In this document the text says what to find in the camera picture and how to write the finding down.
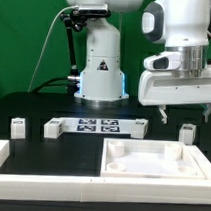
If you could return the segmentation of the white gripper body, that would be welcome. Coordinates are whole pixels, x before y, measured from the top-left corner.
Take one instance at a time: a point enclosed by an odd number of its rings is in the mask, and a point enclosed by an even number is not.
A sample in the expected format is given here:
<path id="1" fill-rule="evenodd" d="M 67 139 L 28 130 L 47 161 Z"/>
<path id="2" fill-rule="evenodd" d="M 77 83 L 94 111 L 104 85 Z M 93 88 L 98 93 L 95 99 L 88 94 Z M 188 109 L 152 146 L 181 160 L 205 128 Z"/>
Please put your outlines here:
<path id="1" fill-rule="evenodd" d="M 140 77 L 138 99 L 143 106 L 211 103 L 211 65 L 201 77 L 175 77 L 172 72 L 144 71 Z"/>

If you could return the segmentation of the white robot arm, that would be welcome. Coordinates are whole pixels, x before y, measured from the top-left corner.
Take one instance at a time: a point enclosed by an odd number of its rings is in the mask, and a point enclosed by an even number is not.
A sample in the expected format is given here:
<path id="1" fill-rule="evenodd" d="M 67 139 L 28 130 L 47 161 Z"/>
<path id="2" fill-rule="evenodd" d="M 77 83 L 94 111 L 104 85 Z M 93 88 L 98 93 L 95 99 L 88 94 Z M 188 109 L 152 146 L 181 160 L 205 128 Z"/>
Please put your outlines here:
<path id="1" fill-rule="evenodd" d="M 135 94 L 211 112 L 211 0 L 67 0 L 75 31 L 87 32 L 86 66 L 75 98 L 109 105 Z"/>

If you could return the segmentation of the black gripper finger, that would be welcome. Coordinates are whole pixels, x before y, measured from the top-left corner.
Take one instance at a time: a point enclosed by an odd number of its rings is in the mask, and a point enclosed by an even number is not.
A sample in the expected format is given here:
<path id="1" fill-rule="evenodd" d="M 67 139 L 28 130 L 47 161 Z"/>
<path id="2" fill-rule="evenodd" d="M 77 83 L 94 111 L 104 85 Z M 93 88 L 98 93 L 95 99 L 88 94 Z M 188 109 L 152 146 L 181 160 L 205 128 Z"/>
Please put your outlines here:
<path id="1" fill-rule="evenodd" d="M 207 104 L 206 108 L 203 111 L 203 117 L 205 122 L 208 122 L 210 114 L 211 114 L 211 104 Z"/>
<path id="2" fill-rule="evenodd" d="M 166 106 L 160 105 L 160 106 L 158 107 L 158 109 L 159 109 L 159 112 L 160 112 L 160 114 L 161 114 L 163 124 L 168 123 L 168 116 L 167 116 L 167 114 L 165 113 Z"/>

